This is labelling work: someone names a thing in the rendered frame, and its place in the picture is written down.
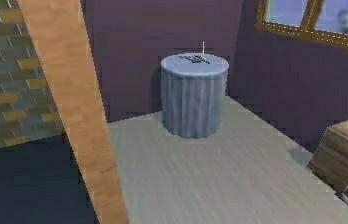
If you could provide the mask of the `round table with blue cloth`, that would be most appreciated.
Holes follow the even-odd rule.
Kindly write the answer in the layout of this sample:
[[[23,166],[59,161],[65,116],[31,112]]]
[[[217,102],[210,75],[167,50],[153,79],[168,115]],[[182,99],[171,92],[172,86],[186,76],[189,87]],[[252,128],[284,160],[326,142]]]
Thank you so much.
[[[167,56],[160,67],[162,124],[185,139],[207,138],[218,130],[226,91],[229,63],[211,54],[193,63],[197,56]]]

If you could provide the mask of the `wooden framed window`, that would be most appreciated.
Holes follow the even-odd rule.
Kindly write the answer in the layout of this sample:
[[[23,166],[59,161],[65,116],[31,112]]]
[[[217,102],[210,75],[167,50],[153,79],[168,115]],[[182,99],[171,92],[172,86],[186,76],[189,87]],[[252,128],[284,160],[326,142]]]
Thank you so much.
[[[348,0],[259,0],[255,27],[348,50]]]

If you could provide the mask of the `brown wooden cabinet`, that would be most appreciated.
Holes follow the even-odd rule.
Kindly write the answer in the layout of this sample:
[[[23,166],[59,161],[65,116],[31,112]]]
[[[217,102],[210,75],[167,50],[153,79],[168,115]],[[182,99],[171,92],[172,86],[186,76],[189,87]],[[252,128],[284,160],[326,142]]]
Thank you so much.
[[[348,120],[326,129],[308,167],[348,203]]]

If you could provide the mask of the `small dark item with stick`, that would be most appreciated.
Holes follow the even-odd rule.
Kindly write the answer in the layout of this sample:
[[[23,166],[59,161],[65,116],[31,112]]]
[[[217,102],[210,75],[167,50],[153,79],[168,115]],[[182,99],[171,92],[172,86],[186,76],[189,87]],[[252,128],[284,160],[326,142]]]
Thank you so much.
[[[184,58],[191,63],[206,63],[209,64],[209,61],[205,57],[205,42],[202,42],[202,49],[200,54],[195,55],[180,55],[180,58]]]

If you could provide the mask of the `light wooden door frame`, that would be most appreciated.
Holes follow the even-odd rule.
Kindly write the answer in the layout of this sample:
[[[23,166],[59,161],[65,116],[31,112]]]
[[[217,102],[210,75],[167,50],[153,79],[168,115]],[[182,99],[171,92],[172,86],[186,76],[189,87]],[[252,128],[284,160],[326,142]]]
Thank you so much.
[[[99,224],[129,224],[80,0],[18,0]]]

